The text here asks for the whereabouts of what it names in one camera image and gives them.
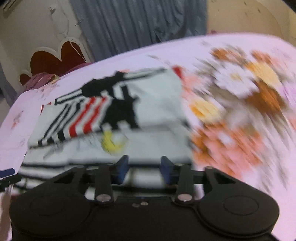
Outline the striped knit child sweater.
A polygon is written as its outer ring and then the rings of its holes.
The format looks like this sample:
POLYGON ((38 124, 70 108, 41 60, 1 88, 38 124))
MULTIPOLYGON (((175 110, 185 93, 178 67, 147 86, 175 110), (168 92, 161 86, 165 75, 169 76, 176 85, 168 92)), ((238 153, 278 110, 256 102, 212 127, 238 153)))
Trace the striped knit child sweater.
POLYGON ((189 164, 182 86, 171 69, 117 72, 42 106, 15 188, 32 189, 75 166, 95 168, 129 156, 158 166, 162 156, 189 164))

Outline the pink floral bed sheet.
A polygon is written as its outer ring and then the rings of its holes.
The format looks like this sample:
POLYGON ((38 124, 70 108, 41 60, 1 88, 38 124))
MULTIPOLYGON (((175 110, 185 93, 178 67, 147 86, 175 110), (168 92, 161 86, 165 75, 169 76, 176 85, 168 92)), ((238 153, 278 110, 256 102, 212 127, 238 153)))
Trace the pink floral bed sheet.
POLYGON ((295 48, 258 34, 170 41, 85 66, 18 97, 1 125, 1 169, 19 173, 42 106, 117 72, 173 70, 180 78, 191 163, 270 194, 274 234, 295 239, 295 48))

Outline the red heart-shaped headboard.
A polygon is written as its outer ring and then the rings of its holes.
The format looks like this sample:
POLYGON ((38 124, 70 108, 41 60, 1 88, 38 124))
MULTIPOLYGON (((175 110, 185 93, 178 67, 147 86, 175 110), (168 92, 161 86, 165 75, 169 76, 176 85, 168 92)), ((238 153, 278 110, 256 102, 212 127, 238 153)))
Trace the red heart-shaped headboard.
POLYGON ((83 44, 76 38, 65 38, 58 50, 38 47, 29 59, 27 69, 22 70, 19 81, 24 86, 34 75, 49 73, 62 76, 75 67, 90 63, 83 44))

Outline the blue centre curtain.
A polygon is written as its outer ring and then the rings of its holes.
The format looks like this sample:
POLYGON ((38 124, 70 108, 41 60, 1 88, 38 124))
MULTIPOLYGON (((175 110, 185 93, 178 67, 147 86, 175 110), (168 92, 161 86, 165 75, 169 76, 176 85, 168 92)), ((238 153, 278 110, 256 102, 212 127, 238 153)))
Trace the blue centre curtain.
POLYGON ((95 61, 207 33, 207 1, 71 1, 95 61))

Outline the white air conditioner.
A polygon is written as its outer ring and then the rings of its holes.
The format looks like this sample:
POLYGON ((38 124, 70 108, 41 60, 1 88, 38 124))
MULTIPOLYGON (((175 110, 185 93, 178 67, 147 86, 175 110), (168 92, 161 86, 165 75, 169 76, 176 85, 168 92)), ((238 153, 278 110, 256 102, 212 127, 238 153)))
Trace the white air conditioner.
POLYGON ((18 0, 1 0, 1 8, 3 13, 11 12, 17 2, 18 0))

